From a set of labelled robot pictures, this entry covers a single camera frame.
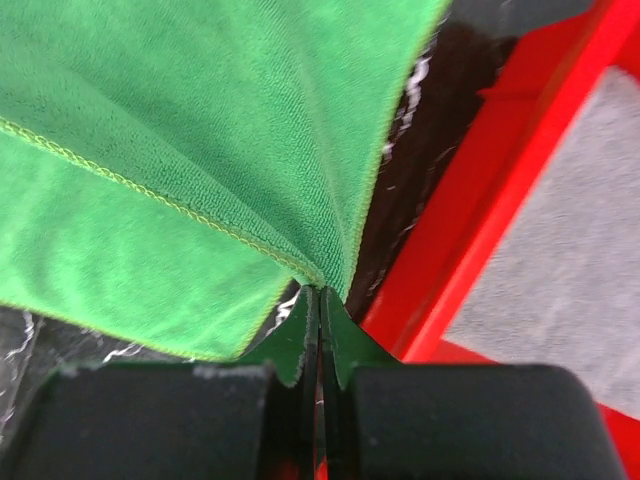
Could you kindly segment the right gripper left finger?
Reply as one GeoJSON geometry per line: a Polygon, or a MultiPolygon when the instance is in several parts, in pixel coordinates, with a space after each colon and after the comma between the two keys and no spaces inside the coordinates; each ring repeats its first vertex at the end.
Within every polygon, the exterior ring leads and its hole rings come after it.
{"type": "Polygon", "coordinates": [[[319,293],[226,363],[66,366],[34,395],[5,479],[311,479],[319,293]]]}

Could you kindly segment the red plastic tray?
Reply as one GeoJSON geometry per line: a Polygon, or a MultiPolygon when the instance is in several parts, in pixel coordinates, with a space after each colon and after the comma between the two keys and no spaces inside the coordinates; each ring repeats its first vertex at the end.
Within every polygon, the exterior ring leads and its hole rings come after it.
{"type": "Polygon", "coordinates": [[[442,340],[557,144],[611,65],[639,70],[635,1],[457,3],[504,19],[515,41],[363,322],[396,358],[463,361],[442,340]]]}

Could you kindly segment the grey towel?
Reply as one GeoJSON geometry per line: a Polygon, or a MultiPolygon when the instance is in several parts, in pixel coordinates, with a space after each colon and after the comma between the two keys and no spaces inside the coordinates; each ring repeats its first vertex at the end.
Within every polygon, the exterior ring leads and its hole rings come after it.
{"type": "Polygon", "coordinates": [[[639,414],[639,84],[596,89],[446,334],[490,359],[561,365],[639,414]]]}

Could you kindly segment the green towel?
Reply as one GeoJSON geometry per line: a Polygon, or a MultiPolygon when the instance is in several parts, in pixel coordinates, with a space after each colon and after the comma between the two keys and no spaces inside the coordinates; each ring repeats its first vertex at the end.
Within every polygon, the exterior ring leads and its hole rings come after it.
{"type": "Polygon", "coordinates": [[[5,1],[1,301],[239,356],[291,281],[346,298],[445,1],[5,1]]]}

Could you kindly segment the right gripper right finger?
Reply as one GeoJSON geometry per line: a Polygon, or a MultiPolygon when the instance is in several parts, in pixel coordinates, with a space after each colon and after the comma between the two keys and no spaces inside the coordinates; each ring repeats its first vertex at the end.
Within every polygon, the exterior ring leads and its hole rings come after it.
{"type": "Polygon", "coordinates": [[[404,364],[319,295],[332,479],[622,479],[586,386],[546,364],[404,364]]]}

